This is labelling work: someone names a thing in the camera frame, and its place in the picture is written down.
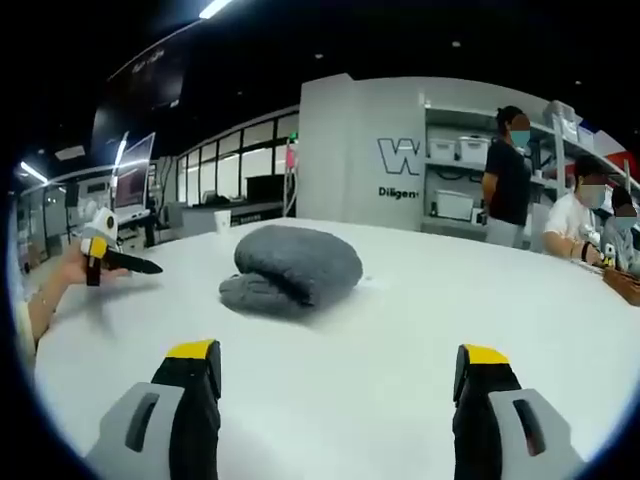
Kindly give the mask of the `person's left hand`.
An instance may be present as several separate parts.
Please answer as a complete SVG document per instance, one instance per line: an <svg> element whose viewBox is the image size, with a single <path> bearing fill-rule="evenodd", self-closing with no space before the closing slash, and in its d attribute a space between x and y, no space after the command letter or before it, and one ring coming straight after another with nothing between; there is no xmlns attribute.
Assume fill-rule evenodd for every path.
<svg viewBox="0 0 640 480"><path fill-rule="evenodd" d="M68 285L86 283L86 257L81 251L78 242L74 242L67 247L59 261L57 271ZM130 275L131 272L127 269L102 269L100 279L102 282L107 282Z"/></svg>

